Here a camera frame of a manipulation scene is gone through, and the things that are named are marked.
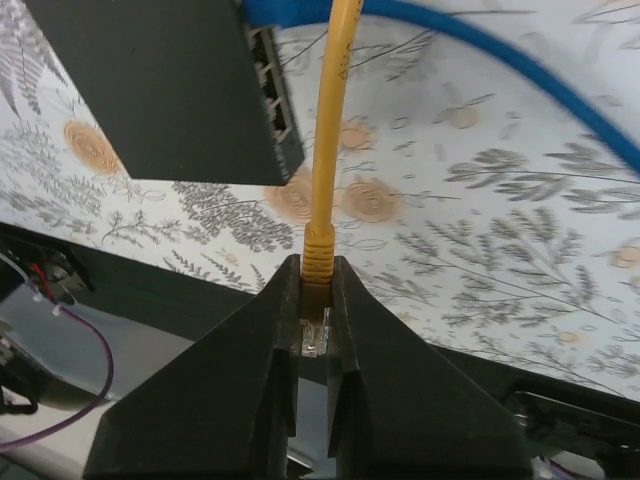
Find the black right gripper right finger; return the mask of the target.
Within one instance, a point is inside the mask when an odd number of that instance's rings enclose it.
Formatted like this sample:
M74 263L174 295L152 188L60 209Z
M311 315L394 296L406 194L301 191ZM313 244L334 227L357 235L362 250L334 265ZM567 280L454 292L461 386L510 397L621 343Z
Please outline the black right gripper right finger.
M334 261L328 453L339 479L529 479L513 415Z

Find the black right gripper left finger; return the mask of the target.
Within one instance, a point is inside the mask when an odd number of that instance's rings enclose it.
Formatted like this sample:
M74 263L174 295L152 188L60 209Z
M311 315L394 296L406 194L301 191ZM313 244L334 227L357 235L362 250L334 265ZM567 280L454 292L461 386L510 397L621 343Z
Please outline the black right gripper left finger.
M86 479L283 479L296 433L300 264L111 407Z

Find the black network switch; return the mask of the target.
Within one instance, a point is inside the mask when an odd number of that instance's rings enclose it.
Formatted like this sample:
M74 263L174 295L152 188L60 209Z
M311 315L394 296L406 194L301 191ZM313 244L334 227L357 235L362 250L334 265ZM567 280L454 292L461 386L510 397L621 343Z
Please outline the black network switch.
M238 1L31 1L138 180L282 186L305 153L273 30Z

